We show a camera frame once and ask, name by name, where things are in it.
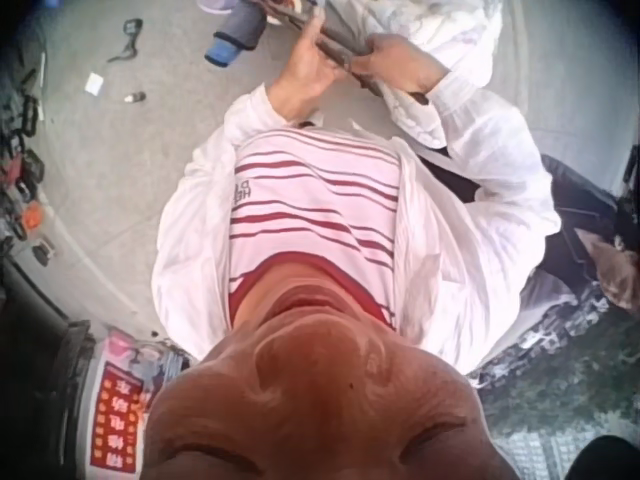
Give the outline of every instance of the man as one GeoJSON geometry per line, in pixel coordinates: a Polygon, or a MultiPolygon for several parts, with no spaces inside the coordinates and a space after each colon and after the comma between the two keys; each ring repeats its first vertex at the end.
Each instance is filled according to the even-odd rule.
{"type": "Polygon", "coordinates": [[[514,107],[396,36],[352,69],[428,96],[476,202],[400,139],[294,127],[344,75],[321,25],[233,104],[163,213],[156,307],[202,362],[158,396],[143,478],[514,478],[461,374],[559,228],[550,178],[514,107]]]}

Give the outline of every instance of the red sign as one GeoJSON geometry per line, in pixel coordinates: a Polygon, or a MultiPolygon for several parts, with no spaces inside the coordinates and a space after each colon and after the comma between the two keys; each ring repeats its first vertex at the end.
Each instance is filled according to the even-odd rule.
{"type": "Polygon", "coordinates": [[[94,467],[136,472],[136,406],[142,387],[142,380],[105,362],[91,432],[90,464],[94,467]]]}

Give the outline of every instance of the lips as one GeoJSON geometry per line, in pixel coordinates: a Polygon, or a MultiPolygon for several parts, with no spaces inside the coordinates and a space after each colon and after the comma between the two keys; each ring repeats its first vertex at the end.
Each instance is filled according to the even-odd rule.
{"type": "Polygon", "coordinates": [[[353,308],[340,295],[319,285],[301,285],[288,289],[280,295],[264,317],[264,321],[296,308],[327,307],[340,313],[350,313],[353,308]]]}

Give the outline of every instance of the shoe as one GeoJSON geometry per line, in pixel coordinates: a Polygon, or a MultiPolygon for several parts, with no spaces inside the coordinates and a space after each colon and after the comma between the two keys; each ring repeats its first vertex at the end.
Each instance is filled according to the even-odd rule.
{"type": "Polygon", "coordinates": [[[240,0],[197,0],[198,6],[207,13],[229,15],[240,0]]]}

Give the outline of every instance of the concrete ground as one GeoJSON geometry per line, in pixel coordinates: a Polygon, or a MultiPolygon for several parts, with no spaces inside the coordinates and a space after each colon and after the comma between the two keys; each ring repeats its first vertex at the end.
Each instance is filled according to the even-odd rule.
{"type": "MultiPolygon", "coordinates": [[[[490,88],[522,109],[544,153],[615,191],[638,131],[637,56],[603,9],[505,0],[490,88]]],[[[47,165],[43,232],[57,254],[42,268],[23,244],[16,259],[70,317],[163,334],[150,291],[162,208],[192,150],[235,98],[277,75],[295,39],[269,28],[257,51],[220,70],[203,54],[221,21],[191,0],[65,0],[37,16],[48,57],[45,121],[32,145],[47,165]],[[145,22],[138,58],[105,63],[134,17],[145,22]],[[91,72],[105,79],[98,97],[84,92],[91,72]],[[139,90],[144,103],[123,102],[139,90]]],[[[396,131],[384,105],[354,84],[332,91],[324,110],[331,126],[352,117],[396,131]]]]}

